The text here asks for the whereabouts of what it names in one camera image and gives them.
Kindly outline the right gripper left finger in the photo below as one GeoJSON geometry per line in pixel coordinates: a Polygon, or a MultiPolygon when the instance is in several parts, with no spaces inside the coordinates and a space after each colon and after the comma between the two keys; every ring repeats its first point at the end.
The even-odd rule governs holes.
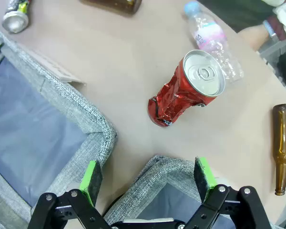
{"type": "Polygon", "coordinates": [[[99,161],[92,160],[84,173],[79,188],[61,196],[43,193],[35,206],[28,228],[63,229],[67,222],[76,219],[84,229],[108,229],[110,226],[95,208],[102,182],[99,161]]]}

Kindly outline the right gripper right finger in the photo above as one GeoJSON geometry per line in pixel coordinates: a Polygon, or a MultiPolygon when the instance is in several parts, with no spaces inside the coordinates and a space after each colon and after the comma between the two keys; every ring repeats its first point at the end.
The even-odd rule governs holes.
{"type": "Polygon", "coordinates": [[[220,215],[229,216],[237,229],[271,228],[254,187],[234,190],[231,186],[218,184],[204,157],[195,159],[194,180],[202,204],[186,223],[186,229],[210,229],[220,215]]]}

